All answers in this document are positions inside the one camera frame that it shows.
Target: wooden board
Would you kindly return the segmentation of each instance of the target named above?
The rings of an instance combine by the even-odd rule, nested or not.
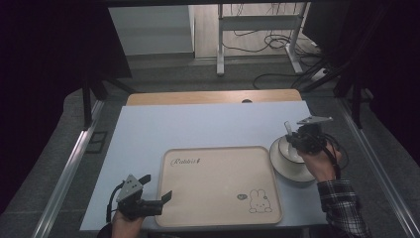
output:
[[[164,227],[272,224],[282,212],[264,147],[169,150],[159,196],[172,200],[157,216]]]
[[[246,99],[253,102],[302,100],[299,92],[295,89],[157,92],[132,94],[127,100],[127,106],[241,103]]]

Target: bunny print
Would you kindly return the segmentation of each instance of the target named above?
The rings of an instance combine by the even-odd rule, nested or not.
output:
[[[250,213],[263,213],[263,212],[272,212],[272,209],[269,205],[269,200],[265,195],[265,191],[262,189],[252,190],[251,191],[251,202],[250,202]]]

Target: black curtain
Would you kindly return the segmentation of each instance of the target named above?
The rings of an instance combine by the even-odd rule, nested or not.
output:
[[[418,165],[419,12],[419,1],[393,1],[367,47],[360,73],[373,94],[371,110]]]
[[[100,81],[97,72],[131,77],[105,5],[1,1],[0,212],[48,142],[66,95],[83,78]]]

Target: metal frame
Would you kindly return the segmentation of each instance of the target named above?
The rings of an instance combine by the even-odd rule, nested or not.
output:
[[[387,175],[368,138],[365,136],[364,130],[359,129],[358,125],[353,121],[346,99],[337,99],[337,103],[407,237],[420,237],[419,227],[411,214],[410,208]]]
[[[104,103],[102,101],[96,101],[93,106],[92,124],[88,130],[80,133],[76,145],[68,158],[67,164],[65,165],[64,170],[56,183],[55,189],[52,192],[49,203],[47,204],[46,209],[44,210],[43,215],[41,216],[41,219],[32,235],[33,238],[49,236],[61,205],[64,202],[68,189],[70,188],[71,182],[73,181],[74,175],[76,174],[84,151],[86,150],[87,144],[89,143],[92,133],[95,130],[103,104]]]
[[[225,73],[225,57],[223,47],[223,32],[226,31],[260,31],[260,30],[292,30],[290,44],[286,45],[287,55],[296,73],[302,73],[299,59],[295,54],[297,37],[303,22],[307,3],[303,3],[298,15],[282,16],[228,16],[223,17],[223,4],[218,5],[219,38],[217,47],[217,75]]]

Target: gray carpet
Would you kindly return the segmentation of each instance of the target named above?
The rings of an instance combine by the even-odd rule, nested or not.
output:
[[[254,89],[253,79],[262,73],[292,73],[290,64],[283,59],[280,59],[280,62],[227,63],[225,71],[225,76],[218,77],[216,66],[211,62],[206,65],[189,66],[156,65],[153,68],[134,68],[133,79],[126,78],[121,81],[144,92],[244,90]],[[257,86],[261,89],[289,88],[295,78],[264,77],[257,82]],[[92,142],[89,145],[87,149],[89,153],[82,158],[50,237],[96,236],[94,233],[79,232],[78,229],[105,159],[121,107],[125,105],[128,97],[128,94],[121,89],[105,84],[110,96],[105,101],[101,119],[96,126],[96,135],[93,137],[105,138],[104,144]],[[303,98],[314,114],[332,116],[335,119],[334,122],[325,125],[324,130],[335,136],[348,151],[350,163],[343,170],[343,177],[352,181],[359,194],[364,205],[363,214],[373,236],[404,237],[405,233],[399,221],[355,142],[343,115],[340,114],[336,99],[332,97],[332,85],[334,82],[304,94]],[[32,235],[80,133],[82,115],[81,93],[76,91],[65,100],[64,113],[49,144],[13,202],[1,215],[0,237]],[[401,191],[416,220],[420,220],[418,213],[420,190],[412,185],[414,181],[420,179],[418,166],[368,110],[367,105],[363,105],[362,123],[386,171]],[[281,237],[281,231],[278,231],[278,236]]]

